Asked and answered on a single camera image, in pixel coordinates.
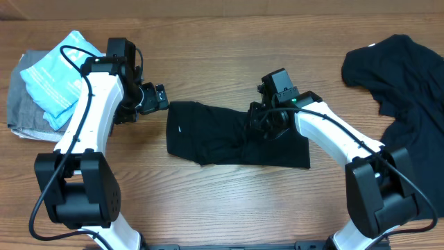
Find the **black polo shirt with logo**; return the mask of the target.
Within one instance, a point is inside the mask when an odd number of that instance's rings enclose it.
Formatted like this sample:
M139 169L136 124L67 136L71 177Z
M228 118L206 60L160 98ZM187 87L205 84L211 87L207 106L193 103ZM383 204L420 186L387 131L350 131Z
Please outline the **black polo shirt with logo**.
M290 130L275 140L259 139L247 134L246 118L245 112L228 108L193 101L172 101L166 124L167 151L201 166L310 168L307 138Z

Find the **plain black t-shirt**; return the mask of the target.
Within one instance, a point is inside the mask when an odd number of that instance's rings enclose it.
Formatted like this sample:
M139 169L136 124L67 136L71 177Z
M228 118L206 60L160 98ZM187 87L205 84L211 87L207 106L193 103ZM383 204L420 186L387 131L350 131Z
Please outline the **plain black t-shirt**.
M394 118L381 141L405 147L417 186L443 216L443 57L408 35L391 37L346 54L342 78L363 87Z

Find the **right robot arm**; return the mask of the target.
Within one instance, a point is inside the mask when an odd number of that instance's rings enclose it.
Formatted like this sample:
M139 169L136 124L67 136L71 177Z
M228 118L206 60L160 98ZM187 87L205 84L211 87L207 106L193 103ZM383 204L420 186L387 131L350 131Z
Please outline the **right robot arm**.
M252 102L247 127L278 138L290 129L315 142L345 172L349 222L326 241L296 243L299 249L390 249L389 237L420 212L408 151L391 149L335 115L315 93L264 93Z

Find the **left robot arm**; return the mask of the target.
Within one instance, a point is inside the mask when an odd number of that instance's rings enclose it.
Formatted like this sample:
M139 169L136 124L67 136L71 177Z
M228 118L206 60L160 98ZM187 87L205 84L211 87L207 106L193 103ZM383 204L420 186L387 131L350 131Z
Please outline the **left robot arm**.
M169 106L162 84L135 79L125 57L92 57L78 67L83 88L68 129L34 169L41 189L28 223L37 240L89 235L102 249L147 249L121 214L121 190L105 159L113 125Z

